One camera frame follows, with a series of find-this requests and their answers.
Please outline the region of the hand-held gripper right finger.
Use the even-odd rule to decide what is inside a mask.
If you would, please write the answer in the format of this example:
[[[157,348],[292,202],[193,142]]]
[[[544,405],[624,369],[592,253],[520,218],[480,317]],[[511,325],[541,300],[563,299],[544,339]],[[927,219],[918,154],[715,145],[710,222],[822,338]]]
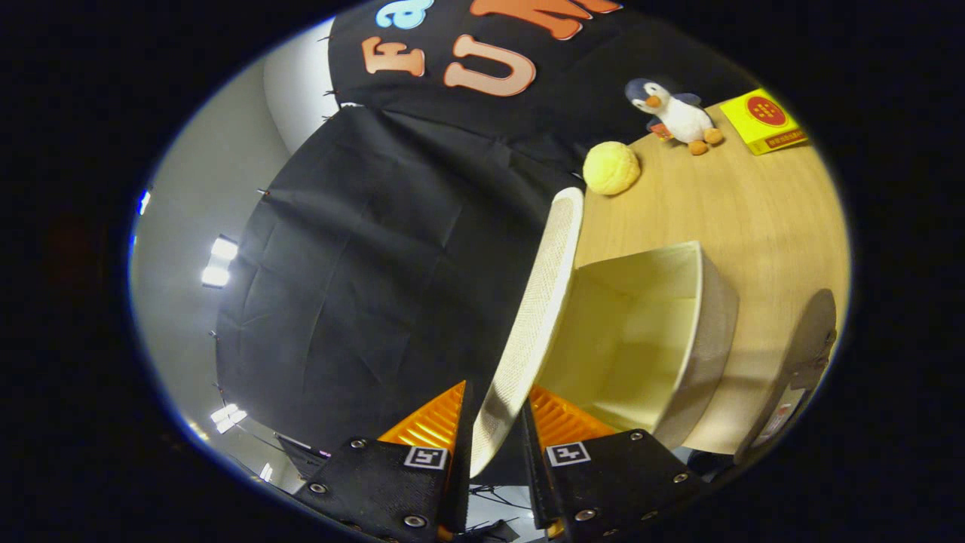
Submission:
[[[551,542],[648,542],[709,492],[648,431],[616,431],[541,386],[520,418],[535,525]]]

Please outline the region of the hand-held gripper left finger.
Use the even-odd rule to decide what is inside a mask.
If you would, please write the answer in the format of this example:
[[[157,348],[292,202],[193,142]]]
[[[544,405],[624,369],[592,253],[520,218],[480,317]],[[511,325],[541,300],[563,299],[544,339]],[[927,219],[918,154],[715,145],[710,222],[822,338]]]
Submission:
[[[473,415],[461,381],[380,437],[349,437],[294,499],[372,542],[452,542],[466,528]]]

